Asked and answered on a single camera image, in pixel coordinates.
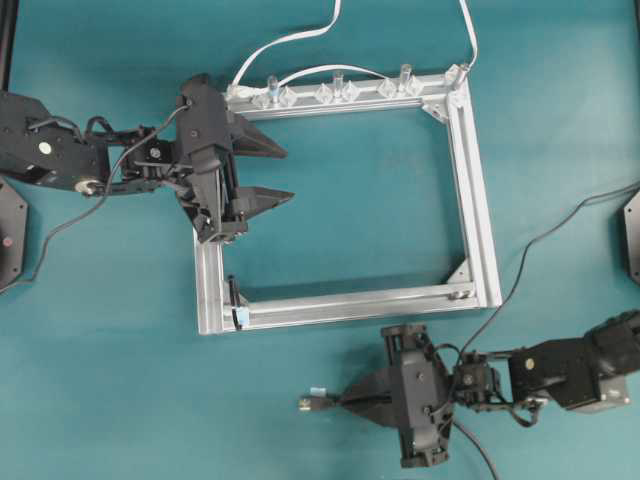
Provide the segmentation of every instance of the black cable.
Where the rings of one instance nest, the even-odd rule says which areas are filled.
[[[453,345],[452,343],[441,343],[440,345],[436,345],[435,347],[433,347],[434,352],[437,352],[438,350],[445,350],[445,349],[453,350],[458,354],[458,356],[460,355],[460,349],[455,345]]]
[[[84,128],[85,136],[95,133],[93,131],[93,127],[96,123],[104,129],[105,133],[111,135],[114,135],[116,133],[114,132],[113,127],[111,127],[111,124],[107,121],[106,118],[101,117],[100,115],[96,115],[95,117],[91,117],[89,120],[87,120],[87,126]]]
[[[469,345],[471,345],[480,335],[482,335],[482,333],[489,327],[489,325],[491,325],[493,323],[493,321],[496,319],[498,314],[502,311],[502,309],[513,298],[513,295],[516,293],[516,290],[518,289],[518,286],[520,285],[520,280],[522,279],[522,274],[524,272],[525,262],[527,261],[527,255],[529,254],[529,250],[531,249],[532,246],[534,246],[536,243],[540,242],[541,240],[544,240],[548,236],[553,235],[555,232],[557,232],[562,227],[564,227],[567,223],[569,223],[573,219],[573,217],[575,217],[578,214],[578,212],[580,210],[582,210],[583,207],[592,205],[595,202],[597,202],[598,200],[611,200],[611,199],[613,199],[615,197],[618,197],[620,195],[625,195],[625,194],[628,194],[628,193],[635,192],[638,189],[640,189],[640,181],[632,183],[631,185],[628,185],[626,187],[618,188],[616,190],[611,190],[610,192],[600,193],[600,194],[597,194],[597,195],[592,195],[590,197],[587,197],[584,200],[582,200],[571,211],[571,213],[569,213],[569,215],[567,215],[565,218],[563,218],[562,221],[560,221],[554,227],[552,227],[549,230],[547,230],[546,232],[538,235],[537,237],[533,238],[529,243],[527,243],[527,246],[524,248],[524,252],[522,253],[522,257],[520,259],[520,267],[518,268],[518,274],[516,275],[516,279],[513,282],[513,286],[511,287],[511,290],[509,291],[509,295],[507,295],[507,298],[504,300],[502,305],[500,305],[493,312],[493,314],[487,319],[487,321],[484,322],[480,326],[480,328],[478,328],[478,330],[475,331],[475,333],[473,335],[471,335],[469,340],[467,340],[467,342],[464,344],[464,346],[461,349],[460,357],[462,357],[462,354],[464,354],[464,352],[467,350],[467,348],[469,348]]]
[[[32,123],[27,128],[29,130],[38,130],[38,129],[42,128],[42,127],[46,127],[47,125],[51,125],[52,123],[64,123],[64,124],[67,124],[69,127],[71,127],[71,129],[73,130],[74,135],[76,136],[76,138],[78,140],[80,140],[82,143],[87,143],[86,140],[84,139],[84,135],[82,135],[82,132],[80,131],[80,127],[78,127],[78,125],[74,121],[69,120],[68,118],[65,118],[65,117],[61,117],[60,115],[51,115],[49,118],[47,118],[45,120],[41,120],[40,122]]]
[[[40,269],[42,268],[42,264],[44,263],[44,260],[45,260],[45,258],[47,256],[47,251],[49,249],[49,242],[51,242],[53,237],[55,237],[60,232],[66,230],[67,228],[75,225],[76,223],[84,220],[89,215],[93,214],[96,210],[98,210],[100,207],[102,207],[102,205],[104,205],[104,203],[107,201],[107,198],[111,194],[111,186],[113,184],[113,180],[115,178],[116,172],[120,169],[120,166],[122,165],[122,162],[124,161],[124,159],[127,158],[127,156],[129,156],[129,154],[131,154],[131,152],[133,152],[137,148],[139,148],[142,145],[144,145],[145,143],[147,143],[149,140],[154,138],[156,135],[158,135],[160,132],[162,132],[164,129],[166,129],[169,125],[171,125],[171,122],[173,121],[175,116],[178,113],[180,113],[181,111],[186,110],[187,108],[189,108],[187,105],[184,105],[182,107],[176,108],[171,113],[171,115],[169,115],[167,117],[167,119],[164,121],[164,123],[162,125],[160,125],[157,129],[154,129],[151,133],[149,133],[144,138],[142,138],[139,141],[137,141],[136,143],[134,143],[132,146],[127,148],[124,152],[122,152],[122,154],[118,158],[118,161],[115,163],[115,165],[113,166],[113,169],[111,170],[111,174],[109,175],[107,183],[105,184],[104,195],[100,198],[100,200],[98,200],[95,203],[95,205],[93,205],[91,208],[86,210],[84,213],[81,213],[77,217],[74,217],[71,220],[68,220],[68,221],[58,225],[57,227],[51,229],[49,231],[49,233],[47,234],[47,236],[45,237],[45,239],[44,239],[44,243],[42,244],[42,250],[40,252],[40,258],[38,259],[38,263],[36,264],[36,267],[34,268],[33,273],[31,274],[31,278],[28,278],[26,280],[16,280],[16,281],[10,283],[6,287],[0,289],[0,294],[3,294],[7,290],[9,290],[9,289],[11,289],[13,287],[17,287],[19,285],[30,285],[30,284],[34,283],[36,281],[36,278],[38,277],[38,274],[40,273]]]
[[[473,443],[473,445],[478,449],[478,451],[480,452],[480,455],[482,455],[482,458],[484,458],[484,461],[487,463],[487,466],[491,471],[493,480],[500,480],[500,476],[498,475],[498,470],[496,469],[495,464],[491,461],[491,458],[489,458],[489,454],[484,449],[484,447],[480,444],[480,441],[476,438],[476,436],[473,433],[471,433],[471,431],[469,431],[469,429],[467,429],[467,427],[465,427],[458,420],[453,421],[453,426],[456,427],[458,430],[460,430],[460,432],[463,433],[464,436],[467,437],[469,441]]]

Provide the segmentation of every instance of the clear plastic connector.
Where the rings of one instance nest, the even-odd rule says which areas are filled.
[[[360,89],[349,80],[346,87],[342,89],[342,98],[347,102],[354,102],[360,96]]]
[[[320,85],[320,88],[315,94],[316,100],[322,104],[330,103],[333,100],[333,91],[327,87],[324,83]]]
[[[411,65],[405,63],[402,67],[400,67],[400,78],[398,84],[398,91],[404,93],[407,90],[407,86],[409,85],[409,81],[411,80]]]
[[[262,110],[266,110],[267,107],[271,104],[271,96],[268,93],[263,93],[261,95],[256,95],[251,100],[256,107],[261,108]]]
[[[280,94],[280,104],[285,107],[293,107],[298,101],[298,94],[289,87],[284,87],[284,90]]]
[[[411,97],[418,97],[422,93],[423,88],[424,84],[418,80],[415,75],[411,75],[411,78],[405,86],[405,93]]]
[[[333,72],[333,96],[336,99],[342,98],[342,90],[344,89],[344,72],[336,70]]]
[[[385,78],[378,87],[378,93],[384,98],[393,98],[396,95],[396,90],[396,84],[388,78]]]
[[[267,78],[267,92],[269,93],[269,97],[271,97],[271,103],[277,105],[278,97],[280,95],[280,86],[278,85],[278,77],[275,75],[271,75]]]

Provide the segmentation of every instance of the hexagonal base plate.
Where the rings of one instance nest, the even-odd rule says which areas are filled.
[[[22,273],[29,205],[0,177],[0,288]]]

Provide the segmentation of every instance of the wire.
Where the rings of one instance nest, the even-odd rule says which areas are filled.
[[[620,195],[625,195],[628,193],[632,193],[635,192],[636,190],[640,189],[640,181],[632,183],[626,187],[622,187],[622,188],[618,188],[616,190],[612,190],[610,192],[605,192],[605,193],[600,193],[597,195],[592,195],[590,197],[585,198],[584,200],[582,200],[566,217],[564,217],[559,223],[557,223],[555,226],[553,226],[552,228],[550,228],[549,230],[547,230],[546,232],[538,235],[537,237],[533,238],[531,241],[529,241],[529,243],[527,243],[524,252],[522,252],[522,257],[520,259],[520,266],[518,267],[518,274],[516,275],[516,279],[513,282],[513,286],[511,287],[511,290],[509,291],[509,294],[507,295],[507,298],[504,300],[504,302],[502,303],[502,305],[500,305],[494,312],[493,314],[487,319],[486,322],[484,322],[480,328],[478,328],[478,330],[476,330],[474,332],[473,335],[471,335],[471,337],[469,338],[469,340],[467,340],[467,342],[464,344],[464,346],[461,349],[461,353],[464,354],[464,352],[467,350],[467,348],[469,348],[469,345],[471,345],[480,335],[482,335],[482,333],[493,323],[493,321],[496,319],[496,317],[500,314],[500,312],[504,309],[504,307],[511,301],[511,299],[513,298],[514,294],[516,293],[518,286],[520,285],[520,281],[522,280],[522,274],[524,273],[524,267],[525,267],[525,263],[527,261],[527,256],[529,254],[529,250],[531,250],[531,247],[533,247],[536,243],[540,242],[541,240],[544,240],[545,238],[549,237],[550,235],[553,235],[555,232],[557,232],[558,230],[560,230],[562,227],[564,227],[567,223],[569,223],[577,214],[580,210],[582,210],[584,207],[589,206],[594,204],[595,202],[597,202],[598,200],[611,200],[613,198],[619,197]]]
[[[278,82],[278,88],[282,88],[288,83],[293,82],[294,80],[297,80],[298,78],[306,77],[308,75],[313,75],[316,73],[329,72],[329,71],[335,71],[335,70],[349,70],[352,72],[366,73],[367,75],[371,75],[372,77],[378,77],[382,79],[388,78],[387,76],[381,73],[378,73],[374,70],[369,70],[368,68],[359,67],[357,65],[334,63],[334,64],[327,64],[327,65],[318,65],[316,67],[309,67],[309,68],[299,70],[295,73],[292,73]],[[236,85],[236,86],[231,86],[228,89],[228,92],[231,94],[232,97],[248,98],[248,97],[254,97],[254,96],[266,93],[267,88],[256,88],[256,87],[247,87],[244,85]]]
[[[464,80],[467,78],[467,76],[471,72],[471,69],[474,67],[474,65],[478,60],[478,37],[476,35],[475,27],[473,25],[473,18],[471,17],[471,11],[469,10],[469,5],[467,3],[467,0],[459,0],[459,2],[460,2],[460,9],[462,10],[462,16],[464,17],[464,23],[467,29],[467,34],[469,36],[469,43],[471,43],[472,55],[469,63],[462,65],[462,68],[460,70],[460,75],[456,80],[457,87],[459,87],[462,84],[462,82],[464,82]],[[265,93],[267,91],[266,88],[255,88],[255,87],[247,87],[244,85],[240,85],[240,81],[242,80],[242,77],[244,77],[244,74],[246,73],[247,69],[251,66],[253,61],[262,52],[264,52],[266,49],[274,45],[285,43],[285,42],[291,42],[294,40],[302,40],[304,38],[311,38],[311,37],[324,35],[329,30],[331,30],[331,28],[335,25],[338,18],[340,17],[340,12],[342,8],[341,3],[342,3],[341,0],[335,0],[333,17],[331,19],[331,22],[327,26],[323,28],[315,29],[315,30],[306,30],[304,32],[298,32],[291,35],[286,35],[277,40],[274,40],[273,42],[267,45],[264,45],[263,47],[260,47],[258,50],[253,52],[249,56],[249,58],[247,58],[245,62],[242,64],[242,67],[240,68],[240,70],[238,70],[238,73],[236,73],[233,81],[231,82],[231,85],[227,89],[230,96],[237,97],[237,98],[246,98],[246,97],[253,97],[253,96],[257,96]],[[288,77],[286,77],[285,79],[283,79],[282,81],[278,82],[278,87],[284,87],[289,82],[301,77],[305,77],[307,75],[312,75],[314,73],[326,72],[331,70],[350,70],[354,72],[366,73],[367,75],[371,75],[371,76],[382,78],[382,79],[387,78],[387,76],[382,75],[381,73],[378,73],[374,70],[370,70],[367,68],[359,67],[357,65],[327,64],[327,65],[319,65],[316,67],[305,68],[303,70],[295,72],[289,75]]]
[[[49,243],[51,242],[51,240],[56,235],[58,235],[60,232],[66,230],[67,228],[72,227],[76,223],[84,220],[85,218],[87,218],[88,216],[93,214],[96,210],[98,210],[100,207],[102,207],[104,205],[104,203],[107,201],[107,198],[109,197],[109,195],[111,194],[111,186],[113,184],[113,180],[115,178],[116,172],[120,169],[120,166],[122,165],[122,162],[125,160],[125,158],[127,158],[127,156],[129,156],[131,154],[131,152],[133,152],[137,148],[141,147],[142,145],[147,143],[149,140],[154,138],[156,135],[158,135],[160,132],[165,130],[169,125],[171,125],[171,122],[176,117],[176,115],[178,113],[182,112],[183,110],[186,110],[187,108],[189,108],[187,105],[183,105],[182,107],[176,108],[167,117],[167,119],[162,123],[162,125],[160,125],[157,129],[154,129],[151,133],[149,133],[144,138],[142,138],[139,141],[137,141],[136,143],[134,143],[132,146],[127,148],[124,152],[122,152],[122,154],[118,158],[118,161],[115,163],[115,165],[113,166],[113,169],[111,170],[111,174],[109,175],[109,178],[107,179],[107,183],[105,184],[104,195],[100,198],[100,200],[98,200],[95,203],[95,205],[93,205],[91,208],[89,208],[85,212],[81,213],[77,217],[74,217],[71,220],[68,220],[68,221],[58,225],[57,227],[51,229],[49,231],[49,233],[47,234],[47,236],[45,237],[44,243],[42,244],[42,250],[40,252],[40,258],[38,259],[38,263],[36,263],[36,267],[34,268],[33,273],[31,274],[31,277],[26,279],[26,280],[16,280],[16,281],[10,283],[6,287],[0,289],[0,294],[3,294],[7,290],[9,290],[11,288],[14,288],[14,287],[17,287],[19,285],[30,285],[30,284],[33,284],[36,281],[36,279],[38,278],[38,274],[40,273],[40,269],[42,268],[42,265],[44,263],[45,258],[47,257],[47,252],[49,250]]]
[[[371,75],[372,77],[378,77],[385,79],[387,78],[385,75],[378,73],[374,70],[369,70],[368,68],[358,67],[356,65],[343,65],[343,64],[332,64],[332,65],[319,65],[317,67],[309,67],[304,70],[300,70],[296,73],[292,73],[288,77],[282,79],[282,81],[278,82],[279,87],[284,87],[287,83],[297,80],[298,78],[305,77],[307,75],[313,75],[314,73],[328,72],[332,70],[350,70],[353,72],[366,73],[367,75]]]
[[[467,0],[460,0],[460,9],[462,10],[462,16],[464,17],[464,24],[467,28],[467,34],[469,35],[469,42],[471,43],[471,61],[462,66],[460,76],[456,80],[456,86],[460,86],[462,82],[469,76],[471,69],[478,61],[478,36],[476,35],[476,29],[473,26],[473,18],[471,17],[471,11],[469,10],[469,4]]]
[[[460,430],[460,432],[465,437],[467,437],[469,441],[473,443],[473,445],[478,449],[478,451],[480,452],[480,455],[482,455],[482,458],[487,463],[487,467],[489,467],[489,470],[491,471],[493,480],[500,480],[500,476],[498,475],[498,470],[496,469],[495,464],[491,461],[489,454],[484,449],[484,447],[480,444],[480,441],[478,440],[478,438],[473,433],[471,433],[471,431],[467,427],[465,427],[462,423],[460,423],[458,420],[453,421],[453,426],[456,427],[458,430]]]
[[[78,140],[80,140],[82,143],[86,143],[85,139],[84,139],[84,135],[82,135],[82,132],[80,131],[80,127],[78,127],[78,125],[73,122],[72,120],[69,120],[68,118],[65,117],[61,117],[59,115],[52,115],[49,118],[42,120],[40,122],[36,122],[36,123],[32,123],[31,125],[29,125],[27,128],[29,130],[38,130],[42,127],[46,127],[47,125],[51,125],[52,123],[65,123],[68,126],[71,127],[71,129],[73,130],[74,135],[76,136],[76,138]]]
[[[458,347],[456,347],[455,345],[453,345],[452,343],[441,343],[440,345],[436,345],[433,348],[434,352],[437,352],[438,350],[453,350],[455,351],[458,355],[460,355],[460,349]]]
[[[335,2],[333,4],[333,17],[331,17],[331,22],[329,22],[328,25],[326,25],[326,26],[324,26],[322,28],[314,29],[314,30],[305,30],[303,32],[297,32],[297,33],[292,33],[290,35],[285,35],[284,37],[280,37],[280,38],[274,40],[273,42],[268,43],[268,44],[260,47],[258,50],[253,52],[249,56],[249,58],[247,58],[244,61],[244,63],[242,64],[242,67],[240,67],[240,70],[238,70],[238,73],[236,73],[236,76],[233,78],[233,81],[231,82],[231,85],[233,87],[239,85],[240,81],[242,80],[242,77],[244,76],[244,74],[247,71],[247,69],[251,66],[253,61],[262,52],[264,52],[268,48],[271,48],[274,45],[278,45],[280,43],[292,42],[294,40],[302,40],[302,39],[305,39],[305,38],[319,37],[319,36],[324,35],[325,33],[327,33],[329,30],[331,30],[333,28],[335,23],[338,21],[338,18],[340,17],[340,10],[341,9],[342,9],[342,0],[335,0]]]

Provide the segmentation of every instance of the metal bracket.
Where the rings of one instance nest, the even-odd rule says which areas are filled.
[[[0,177],[0,288],[22,273],[29,205]]]
[[[624,206],[624,224],[627,231],[629,275],[640,285],[640,193]]]

